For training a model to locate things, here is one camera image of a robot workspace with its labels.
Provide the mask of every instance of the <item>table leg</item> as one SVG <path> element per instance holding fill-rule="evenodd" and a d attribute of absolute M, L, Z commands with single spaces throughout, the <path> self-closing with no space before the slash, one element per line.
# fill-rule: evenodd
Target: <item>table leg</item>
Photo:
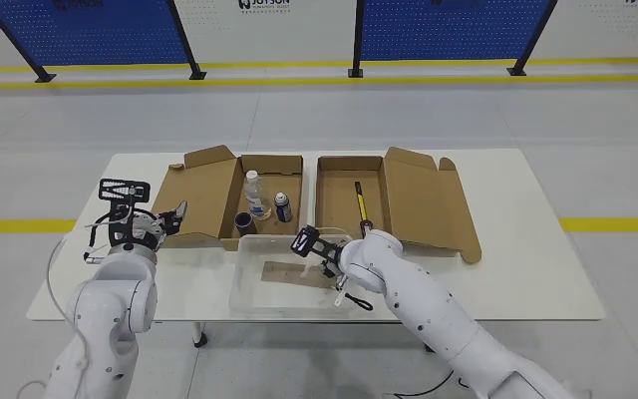
<path fill-rule="evenodd" d="M 204 324 L 205 323 L 202 323 L 200 321 L 195 321 L 192 324 L 192 343 L 194 344 L 195 348 L 200 348 L 208 343 L 208 338 L 203 332 Z"/>

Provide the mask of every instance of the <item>plastic water bottle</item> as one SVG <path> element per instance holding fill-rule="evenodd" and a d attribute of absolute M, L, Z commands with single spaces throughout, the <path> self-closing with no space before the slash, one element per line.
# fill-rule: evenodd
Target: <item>plastic water bottle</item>
<path fill-rule="evenodd" d="M 263 181 L 259 178 L 257 171 L 246 173 L 246 184 L 243 187 L 243 192 L 248 200 L 248 210 L 256 219 L 264 220 L 270 217 L 272 206 L 265 195 Z"/>

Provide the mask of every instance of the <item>yellow handle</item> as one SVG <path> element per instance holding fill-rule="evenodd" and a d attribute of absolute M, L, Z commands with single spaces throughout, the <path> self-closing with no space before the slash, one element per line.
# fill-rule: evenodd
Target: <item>yellow handle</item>
<path fill-rule="evenodd" d="M 359 211 L 361 212 L 361 220 L 367 220 L 368 215 L 366 214 L 366 205 L 363 202 L 363 196 L 357 195 L 359 199 Z"/>

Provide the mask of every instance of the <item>spray can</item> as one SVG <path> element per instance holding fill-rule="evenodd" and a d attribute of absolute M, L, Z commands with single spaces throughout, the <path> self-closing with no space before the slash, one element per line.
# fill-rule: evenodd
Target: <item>spray can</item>
<path fill-rule="evenodd" d="M 277 193 L 275 196 L 275 206 L 277 206 L 277 218 L 280 221 L 292 220 L 292 209 L 290 208 L 290 199 L 284 193 Z"/>

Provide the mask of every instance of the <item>screwdriver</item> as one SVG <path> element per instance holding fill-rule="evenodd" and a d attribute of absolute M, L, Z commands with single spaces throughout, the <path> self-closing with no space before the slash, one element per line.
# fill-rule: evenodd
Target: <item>screwdriver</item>
<path fill-rule="evenodd" d="M 363 201 L 361 182 L 355 182 L 355 190 L 357 192 L 357 201 L 359 202 L 359 213 L 361 214 L 361 234 L 365 237 L 366 233 L 373 227 L 372 222 L 368 220 L 368 214 L 366 213 L 366 203 Z"/>

